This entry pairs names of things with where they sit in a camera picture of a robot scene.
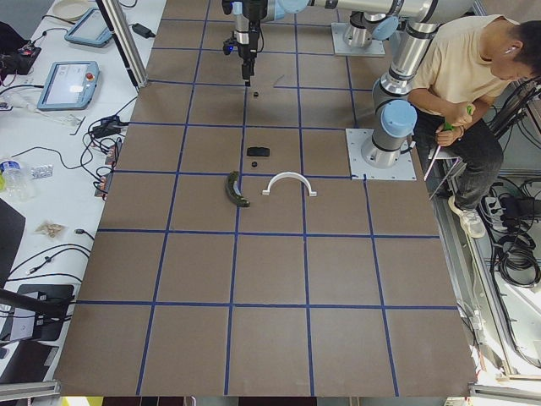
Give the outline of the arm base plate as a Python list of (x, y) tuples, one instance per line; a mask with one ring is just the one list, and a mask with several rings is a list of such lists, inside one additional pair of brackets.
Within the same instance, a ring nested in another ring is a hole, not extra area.
[(364, 28), (349, 23), (332, 23), (331, 34), (335, 55), (366, 58), (385, 56), (383, 42), (373, 39)]
[(353, 180), (416, 181), (409, 144), (382, 151), (372, 140), (372, 129), (346, 129), (350, 176)]

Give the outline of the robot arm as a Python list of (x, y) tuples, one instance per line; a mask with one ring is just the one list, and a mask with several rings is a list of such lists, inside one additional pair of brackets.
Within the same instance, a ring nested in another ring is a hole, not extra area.
[[(281, 19), (288, 11), (281, 5), (273, 3), (251, 15), (246, 3), (233, 2), (231, 12), (235, 28), (232, 35), (223, 42), (222, 51), (226, 56), (233, 51), (238, 52), (238, 56), (242, 59), (242, 79), (249, 87), (250, 80), (254, 76), (255, 59), (265, 46), (261, 24)], [(398, 26), (399, 18), (395, 14), (352, 12), (347, 24), (331, 25), (335, 54), (378, 56), (383, 49), (375, 46), (389, 39)]]
[(363, 159), (372, 167), (392, 167), (403, 141), (413, 134), (417, 114), (407, 101), (412, 80), (439, 26), (452, 18), (441, 1), (269, 1), (272, 20), (298, 14), (307, 7), (347, 10), (349, 26), (342, 42), (366, 47), (390, 40), (391, 64), (374, 83), (372, 97), (377, 124), (362, 146)]

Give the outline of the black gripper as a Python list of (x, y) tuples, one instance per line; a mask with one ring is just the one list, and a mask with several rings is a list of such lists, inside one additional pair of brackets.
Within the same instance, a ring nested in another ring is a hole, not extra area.
[(250, 21), (244, 16), (235, 16), (234, 21), (238, 54), (243, 60), (242, 77), (244, 81), (250, 81), (254, 75), (255, 59), (258, 52), (260, 22), (258, 20)]

